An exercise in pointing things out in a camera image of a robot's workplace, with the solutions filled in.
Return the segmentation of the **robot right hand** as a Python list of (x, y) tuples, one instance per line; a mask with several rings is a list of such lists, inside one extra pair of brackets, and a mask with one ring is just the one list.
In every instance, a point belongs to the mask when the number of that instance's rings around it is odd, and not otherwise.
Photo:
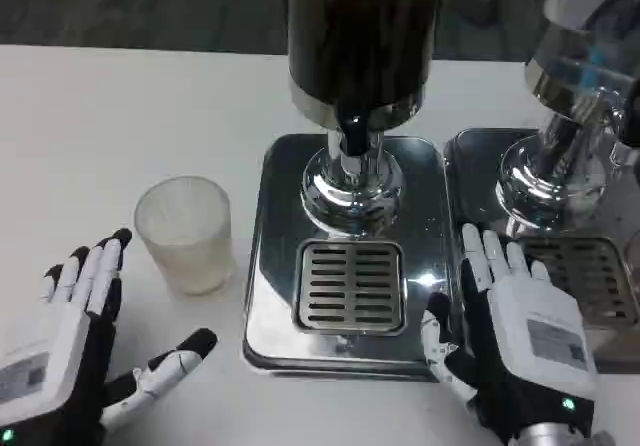
[(504, 445), (590, 443), (597, 371), (577, 301), (516, 242), (473, 223), (461, 239), (467, 338), (455, 341), (451, 302), (432, 294), (421, 320), (430, 372)]

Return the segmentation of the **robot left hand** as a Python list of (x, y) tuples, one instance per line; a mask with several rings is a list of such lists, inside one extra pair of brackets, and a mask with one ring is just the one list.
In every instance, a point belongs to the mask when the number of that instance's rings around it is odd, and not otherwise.
[(2, 444), (100, 445), (216, 347), (216, 334), (200, 328), (145, 366), (107, 377), (131, 239), (131, 231), (121, 228), (52, 266), (38, 301), (2, 334)]

